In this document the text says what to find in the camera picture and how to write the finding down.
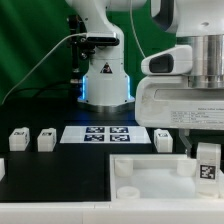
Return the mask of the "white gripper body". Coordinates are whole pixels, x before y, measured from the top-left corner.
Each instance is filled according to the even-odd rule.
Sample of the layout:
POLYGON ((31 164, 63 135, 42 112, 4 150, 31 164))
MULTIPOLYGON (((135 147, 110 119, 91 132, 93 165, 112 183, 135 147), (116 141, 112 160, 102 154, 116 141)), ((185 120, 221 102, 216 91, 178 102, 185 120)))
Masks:
POLYGON ((224 130, 224 89, 189 88, 184 76, 147 76, 137 86, 135 120, 152 128, 224 130))

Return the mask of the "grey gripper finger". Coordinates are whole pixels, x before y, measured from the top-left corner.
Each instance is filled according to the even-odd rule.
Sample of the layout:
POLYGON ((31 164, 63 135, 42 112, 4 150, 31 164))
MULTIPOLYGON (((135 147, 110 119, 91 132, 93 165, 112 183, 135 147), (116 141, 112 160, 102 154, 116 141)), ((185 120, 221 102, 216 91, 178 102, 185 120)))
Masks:
POLYGON ((192 143, 190 140, 190 130, 189 129, 180 129, 179 138, 185 147, 185 153, 188 157, 191 157, 192 143))

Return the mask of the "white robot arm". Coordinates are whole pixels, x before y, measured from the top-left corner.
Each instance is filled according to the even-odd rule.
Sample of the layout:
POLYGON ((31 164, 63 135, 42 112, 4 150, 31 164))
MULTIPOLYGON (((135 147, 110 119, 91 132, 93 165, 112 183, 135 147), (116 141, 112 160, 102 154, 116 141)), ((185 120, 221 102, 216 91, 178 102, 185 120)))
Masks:
POLYGON ((144 127, 224 130, 224 0, 65 0, 84 22, 89 51, 81 102, 100 111, 135 104, 144 127), (145 77, 130 96, 124 35, 108 11, 150 3, 151 18, 177 44, 145 57, 145 77))

